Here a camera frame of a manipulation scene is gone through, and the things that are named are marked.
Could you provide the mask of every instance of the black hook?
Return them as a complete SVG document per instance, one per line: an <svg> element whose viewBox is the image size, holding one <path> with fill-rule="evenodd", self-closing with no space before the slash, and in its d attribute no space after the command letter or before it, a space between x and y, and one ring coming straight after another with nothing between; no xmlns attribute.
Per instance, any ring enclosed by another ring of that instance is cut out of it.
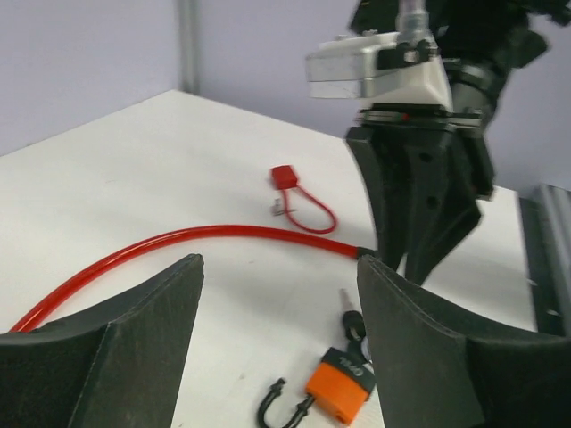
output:
<svg viewBox="0 0 571 428"><path fill-rule="evenodd" d="M266 412L274 399L282 395L282 390L284 389L285 384L285 379L277 379L277 382L269 387L268 395L266 395L264 400L260 403L260 407L258 407L258 413L256 415L256 421L258 422L259 428L270 428L269 425L266 424ZM314 401L315 398L312 395L308 395L304 401L297 405L294 415L282 428L295 428L299 425L302 419L309 414L308 410Z"/></svg>

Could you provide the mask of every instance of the white tabletop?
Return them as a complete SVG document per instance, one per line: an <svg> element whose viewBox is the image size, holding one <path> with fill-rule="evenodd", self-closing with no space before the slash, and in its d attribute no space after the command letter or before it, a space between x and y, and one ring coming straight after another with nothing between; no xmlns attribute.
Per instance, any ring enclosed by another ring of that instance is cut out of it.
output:
<svg viewBox="0 0 571 428"><path fill-rule="evenodd" d="M368 202L342 140L171 91L0 159L0 328L7 331L58 284L105 255L151 235L212 224L290 228L269 207L268 171L293 164L329 204L331 236L373 247ZM300 219L323 214L294 199ZM427 287L507 324L534 329L517 196L498 189L482 225ZM354 262L292 244L230 238L183 243L115 269L51 319L139 284L190 252L206 279L173 427L252 427L280 376L269 411L291 415L321 355L343 346L338 290L357 303ZM312 411L303 426L330 427ZM377 397L353 427L380 427Z"/></svg>

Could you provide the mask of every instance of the red tube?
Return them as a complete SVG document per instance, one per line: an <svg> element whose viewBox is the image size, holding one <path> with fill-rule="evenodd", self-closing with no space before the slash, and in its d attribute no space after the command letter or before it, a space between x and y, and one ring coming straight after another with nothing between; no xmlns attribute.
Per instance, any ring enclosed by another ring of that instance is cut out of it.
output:
<svg viewBox="0 0 571 428"><path fill-rule="evenodd" d="M320 248L341 254L352 259L358 258L358 247L346 243L339 243L319 236L307 235L290 230L276 229L262 226L219 225L190 227L188 229L175 230L167 234L157 235L134 243L123 250L114 252L83 269L81 272L68 279L57 287L44 299L42 299L30 312L28 312L12 329L11 333L25 333L37 328L54 310L64 303L70 296L81 290L87 284L101 276L105 272L147 252L158 250L162 247L194 239L214 237L255 237L266 238L288 243L299 243L314 248Z"/></svg>

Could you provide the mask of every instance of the red cable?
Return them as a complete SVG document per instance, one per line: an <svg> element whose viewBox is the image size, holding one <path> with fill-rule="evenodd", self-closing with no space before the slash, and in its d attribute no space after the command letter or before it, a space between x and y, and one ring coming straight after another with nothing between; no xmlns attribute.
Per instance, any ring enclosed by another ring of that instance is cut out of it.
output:
<svg viewBox="0 0 571 428"><path fill-rule="evenodd" d="M213 237L257 237L284 241L288 243L299 243L314 248L320 248L341 254L345 257L357 259L359 257L359 247L346 243L339 243L330 239L319 236L307 235L300 232L293 232L284 229L276 229L273 227L262 226L241 226L241 225L220 225L220 226L202 226L190 227L188 229L180 229L167 234L157 235L152 238L145 239L139 243L134 243L123 250L114 252L112 255L105 257L94 263L93 265L83 269L81 272L68 279L60 285L44 299L42 299L30 312L28 312L16 325L10 330L11 333L25 333L37 328L54 310L64 303L70 296L81 290L87 284L101 276L105 272L125 263L137 256L146 254L147 252L158 250L162 247L172 245L174 243L182 243L184 241L192 241L194 239L213 238Z"/></svg>
<svg viewBox="0 0 571 428"><path fill-rule="evenodd" d="M287 196L287 190L286 189L280 189L281 194L282 194L282 198L284 199L285 216L287 217L287 219L292 224L296 225L297 227L299 227L301 230L304 230L305 232L308 232L310 234L317 234L317 235L330 234L331 232L333 232L334 230L337 229L337 217L335 216L335 213L331 209L329 209L329 207L326 204L324 204L323 202L318 200L315 196L313 196L311 193L309 193L307 190L305 190L300 185L297 185L294 189L297 190L298 192L300 192L301 194L303 194L303 196L305 196L308 200L315 203L323 211L325 211L326 214L329 216L329 218L331 218L331 226L328 227L327 229L313 229L311 227L307 227L307 226L301 224L292 215L292 211L290 210L290 207L289 207L289 198Z"/></svg>

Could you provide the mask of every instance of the gray wall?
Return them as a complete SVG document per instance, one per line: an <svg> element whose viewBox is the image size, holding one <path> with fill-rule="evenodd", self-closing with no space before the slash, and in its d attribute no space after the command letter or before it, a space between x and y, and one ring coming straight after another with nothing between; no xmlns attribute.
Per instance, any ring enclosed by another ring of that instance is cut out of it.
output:
<svg viewBox="0 0 571 428"><path fill-rule="evenodd" d="M0 2L0 154L180 84L176 0Z"/></svg>
<svg viewBox="0 0 571 428"><path fill-rule="evenodd" d="M355 0L196 0L201 94L342 136L358 104L311 100L303 58L346 33ZM538 182L571 188L571 29L538 20L553 49L509 84L489 145L498 182L529 194Z"/></svg>

